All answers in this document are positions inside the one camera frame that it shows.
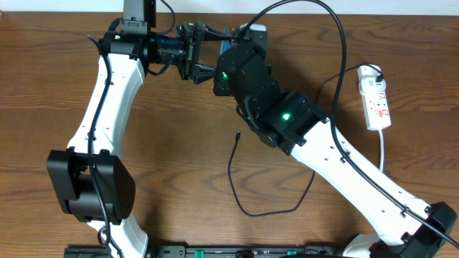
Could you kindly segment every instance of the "green led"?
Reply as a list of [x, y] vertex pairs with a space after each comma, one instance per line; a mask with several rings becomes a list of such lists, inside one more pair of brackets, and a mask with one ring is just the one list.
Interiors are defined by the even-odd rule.
[[289, 120], [290, 119], [290, 114], [289, 113], [285, 113], [285, 114], [282, 115], [282, 118], [284, 120]]

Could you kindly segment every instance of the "white power strip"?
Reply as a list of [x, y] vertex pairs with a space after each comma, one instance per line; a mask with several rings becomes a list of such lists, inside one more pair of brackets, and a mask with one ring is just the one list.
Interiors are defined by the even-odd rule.
[[362, 65], [359, 74], [359, 91], [364, 104], [366, 128], [382, 130], [391, 125], [386, 96], [386, 81], [377, 82], [379, 73], [371, 67]]

